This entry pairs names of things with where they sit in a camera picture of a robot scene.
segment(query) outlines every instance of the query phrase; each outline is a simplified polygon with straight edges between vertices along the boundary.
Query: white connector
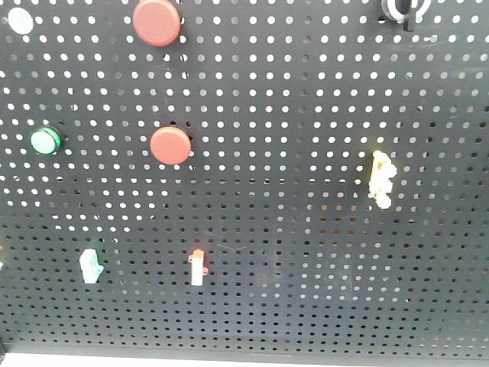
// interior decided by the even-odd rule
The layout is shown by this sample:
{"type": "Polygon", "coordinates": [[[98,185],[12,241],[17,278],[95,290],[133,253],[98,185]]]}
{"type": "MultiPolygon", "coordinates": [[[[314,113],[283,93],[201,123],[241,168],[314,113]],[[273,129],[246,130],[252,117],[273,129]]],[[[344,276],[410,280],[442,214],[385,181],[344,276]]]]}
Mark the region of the white connector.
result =
{"type": "Polygon", "coordinates": [[[381,151],[374,152],[374,164],[368,187],[370,193],[368,197],[373,197],[378,207],[381,209],[390,208],[392,201],[388,193],[392,193],[392,177],[396,176],[397,168],[394,166],[389,156],[381,151]]]}
{"type": "Polygon", "coordinates": [[[85,284],[95,284],[104,270],[104,267],[99,264],[97,259],[97,252],[91,248],[82,253],[79,257],[79,264],[82,268],[85,284]]]}
{"type": "Polygon", "coordinates": [[[191,285],[200,287],[204,283],[204,275],[209,273],[209,269],[204,266],[204,251],[195,250],[189,256],[189,262],[192,264],[191,285]]]}

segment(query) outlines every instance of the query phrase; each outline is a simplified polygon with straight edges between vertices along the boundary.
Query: red cap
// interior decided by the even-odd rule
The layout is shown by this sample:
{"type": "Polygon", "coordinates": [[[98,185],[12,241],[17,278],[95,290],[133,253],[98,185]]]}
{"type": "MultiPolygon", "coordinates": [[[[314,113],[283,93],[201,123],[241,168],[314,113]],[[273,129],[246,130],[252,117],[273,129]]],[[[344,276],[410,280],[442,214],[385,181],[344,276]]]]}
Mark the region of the red cap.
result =
{"type": "Polygon", "coordinates": [[[167,46],[178,37],[180,16],[168,0],[143,0],[132,15],[138,36],[151,46],[167,46]]]}
{"type": "Polygon", "coordinates": [[[187,134],[171,126],[156,130],[151,137],[150,147],[153,156],[165,164],[182,163],[192,150],[187,134]]]}

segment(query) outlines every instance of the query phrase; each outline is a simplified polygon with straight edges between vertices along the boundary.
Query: yellow object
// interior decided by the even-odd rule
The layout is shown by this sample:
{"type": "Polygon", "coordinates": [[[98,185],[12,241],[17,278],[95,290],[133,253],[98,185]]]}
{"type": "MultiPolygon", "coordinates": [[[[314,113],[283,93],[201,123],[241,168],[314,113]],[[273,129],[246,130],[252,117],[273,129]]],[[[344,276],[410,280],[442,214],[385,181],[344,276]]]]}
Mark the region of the yellow object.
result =
{"type": "Polygon", "coordinates": [[[388,193],[392,193],[392,177],[397,175],[397,168],[394,166],[389,156],[381,151],[374,152],[374,164],[368,187],[370,189],[369,197],[375,199],[378,207],[381,209],[390,208],[392,201],[388,193]]]}

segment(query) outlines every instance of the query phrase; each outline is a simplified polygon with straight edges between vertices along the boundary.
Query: round button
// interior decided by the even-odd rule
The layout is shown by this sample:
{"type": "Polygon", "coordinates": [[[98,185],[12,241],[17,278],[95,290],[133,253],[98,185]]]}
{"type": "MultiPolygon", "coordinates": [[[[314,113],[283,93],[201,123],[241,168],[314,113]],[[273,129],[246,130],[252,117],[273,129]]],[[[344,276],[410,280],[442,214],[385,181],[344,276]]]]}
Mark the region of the round button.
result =
{"type": "Polygon", "coordinates": [[[61,149],[63,136],[51,126],[41,126],[29,135],[29,143],[36,153],[50,155],[61,149]]]}
{"type": "Polygon", "coordinates": [[[161,163],[180,164],[192,150],[190,139],[179,128],[167,126],[155,131],[150,141],[151,153],[161,163]]]}
{"type": "Polygon", "coordinates": [[[180,16],[168,0],[143,0],[132,15],[138,36],[151,46],[167,46],[178,37],[180,16]]]}

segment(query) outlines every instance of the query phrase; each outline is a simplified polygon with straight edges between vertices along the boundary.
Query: white ring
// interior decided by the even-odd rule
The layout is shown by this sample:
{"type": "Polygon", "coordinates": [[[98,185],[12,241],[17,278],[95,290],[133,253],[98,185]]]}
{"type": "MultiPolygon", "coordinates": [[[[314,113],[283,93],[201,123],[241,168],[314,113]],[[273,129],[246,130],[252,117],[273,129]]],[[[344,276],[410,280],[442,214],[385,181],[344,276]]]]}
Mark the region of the white ring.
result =
{"type": "MultiPolygon", "coordinates": [[[[431,6],[431,0],[424,0],[423,5],[416,11],[416,20],[420,19],[431,6]]],[[[382,9],[385,15],[392,21],[402,23],[406,15],[402,14],[396,6],[396,0],[382,0],[382,9]]]]}

